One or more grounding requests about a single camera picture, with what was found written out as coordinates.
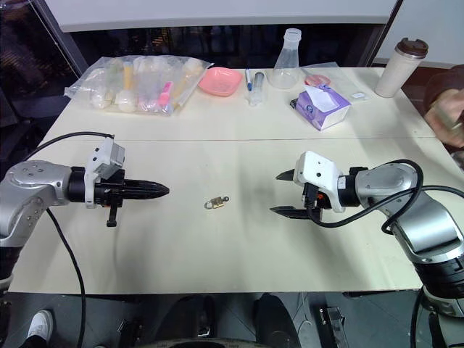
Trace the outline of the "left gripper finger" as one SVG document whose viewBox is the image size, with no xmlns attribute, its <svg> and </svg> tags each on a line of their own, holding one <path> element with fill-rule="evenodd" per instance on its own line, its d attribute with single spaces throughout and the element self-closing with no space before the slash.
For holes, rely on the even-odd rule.
<svg viewBox="0 0 464 348">
<path fill-rule="evenodd" d="M 162 196 L 166 196 L 170 193 L 170 190 L 126 190 L 124 191 L 124 199 L 132 200 L 145 200 L 145 199 L 156 199 Z"/>
<path fill-rule="evenodd" d="M 130 190 L 169 191 L 169 188 L 167 186 L 154 181 L 125 179 L 124 183 L 125 187 Z"/>
</svg>

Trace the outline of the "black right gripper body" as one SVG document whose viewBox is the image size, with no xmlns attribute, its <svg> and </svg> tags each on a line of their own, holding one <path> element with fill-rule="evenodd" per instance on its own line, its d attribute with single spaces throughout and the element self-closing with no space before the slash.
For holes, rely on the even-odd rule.
<svg viewBox="0 0 464 348">
<path fill-rule="evenodd" d="M 323 211 L 332 209 L 328 196 L 311 183 L 304 185 L 302 201 L 304 205 L 303 220 L 320 222 Z"/>
</svg>

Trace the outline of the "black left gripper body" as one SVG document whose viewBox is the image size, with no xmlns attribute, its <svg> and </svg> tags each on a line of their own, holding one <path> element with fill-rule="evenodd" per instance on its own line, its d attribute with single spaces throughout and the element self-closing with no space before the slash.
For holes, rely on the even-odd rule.
<svg viewBox="0 0 464 348">
<path fill-rule="evenodd" d="M 107 227 L 117 226 L 117 210 L 123 205 L 123 193 L 123 179 L 107 180 L 95 184 L 94 203 L 109 208 Z"/>
</svg>

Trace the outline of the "bystander bare hand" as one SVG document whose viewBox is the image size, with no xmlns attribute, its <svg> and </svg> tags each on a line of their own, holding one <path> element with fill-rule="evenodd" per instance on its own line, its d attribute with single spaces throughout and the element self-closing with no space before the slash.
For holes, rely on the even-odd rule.
<svg viewBox="0 0 464 348">
<path fill-rule="evenodd" d="M 426 85 L 424 120 L 444 144 L 463 148 L 463 65 L 434 75 Z"/>
</svg>

